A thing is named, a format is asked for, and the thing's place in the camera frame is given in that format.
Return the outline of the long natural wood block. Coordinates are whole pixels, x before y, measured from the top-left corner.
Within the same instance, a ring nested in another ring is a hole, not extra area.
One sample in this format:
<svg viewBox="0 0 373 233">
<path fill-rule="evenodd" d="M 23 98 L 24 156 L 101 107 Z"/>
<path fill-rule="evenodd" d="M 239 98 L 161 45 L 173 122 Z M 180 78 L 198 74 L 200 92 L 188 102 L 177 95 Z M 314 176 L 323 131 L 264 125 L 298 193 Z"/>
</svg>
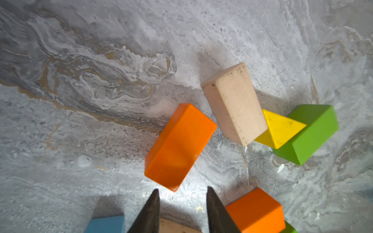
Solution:
<svg viewBox="0 0 373 233">
<path fill-rule="evenodd" d="M 218 72 L 201 88 L 227 139 L 245 147 L 268 130 L 245 63 Z"/>
</svg>

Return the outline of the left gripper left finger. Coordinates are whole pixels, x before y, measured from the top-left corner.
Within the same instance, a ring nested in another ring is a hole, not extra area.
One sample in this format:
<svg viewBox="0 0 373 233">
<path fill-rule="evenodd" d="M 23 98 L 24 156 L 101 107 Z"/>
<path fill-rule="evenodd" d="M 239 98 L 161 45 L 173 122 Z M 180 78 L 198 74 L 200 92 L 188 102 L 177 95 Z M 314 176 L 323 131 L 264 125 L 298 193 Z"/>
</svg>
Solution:
<svg viewBox="0 0 373 233">
<path fill-rule="evenodd" d="M 154 189 L 128 233 L 159 233 L 159 229 L 160 197 L 159 190 Z"/>
</svg>

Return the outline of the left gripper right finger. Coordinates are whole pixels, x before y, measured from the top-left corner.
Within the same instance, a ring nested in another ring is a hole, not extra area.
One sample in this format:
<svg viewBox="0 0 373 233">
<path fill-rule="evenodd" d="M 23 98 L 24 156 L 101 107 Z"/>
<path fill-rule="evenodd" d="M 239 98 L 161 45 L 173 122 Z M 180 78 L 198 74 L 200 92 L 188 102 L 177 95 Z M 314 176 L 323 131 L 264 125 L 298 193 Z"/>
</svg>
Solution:
<svg viewBox="0 0 373 233">
<path fill-rule="evenodd" d="M 210 233 L 241 233 L 212 187 L 207 188 L 207 216 Z"/>
</svg>

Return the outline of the long orange block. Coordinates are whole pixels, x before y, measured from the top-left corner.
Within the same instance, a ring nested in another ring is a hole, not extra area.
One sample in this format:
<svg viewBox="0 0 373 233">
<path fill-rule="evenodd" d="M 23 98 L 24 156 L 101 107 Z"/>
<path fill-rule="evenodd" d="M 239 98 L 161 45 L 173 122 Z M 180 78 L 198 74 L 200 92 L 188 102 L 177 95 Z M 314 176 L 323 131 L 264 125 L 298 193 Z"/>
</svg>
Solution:
<svg viewBox="0 0 373 233">
<path fill-rule="evenodd" d="M 182 103 L 145 158 L 145 176 L 176 192 L 217 129 L 190 103 Z"/>
</svg>

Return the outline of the yellow triangle block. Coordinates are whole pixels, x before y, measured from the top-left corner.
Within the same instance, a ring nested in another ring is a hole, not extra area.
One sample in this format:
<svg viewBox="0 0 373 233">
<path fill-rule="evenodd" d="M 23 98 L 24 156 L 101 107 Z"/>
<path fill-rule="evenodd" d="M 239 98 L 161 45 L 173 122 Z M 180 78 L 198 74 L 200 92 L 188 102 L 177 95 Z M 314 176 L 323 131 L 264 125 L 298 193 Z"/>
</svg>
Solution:
<svg viewBox="0 0 373 233">
<path fill-rule="evenodd" d="M 268 130 L 255 139 L 256 142 L 279 149 L 302 131 L 307 125 L 294 119 L 263 109 Z"/>
</svg>

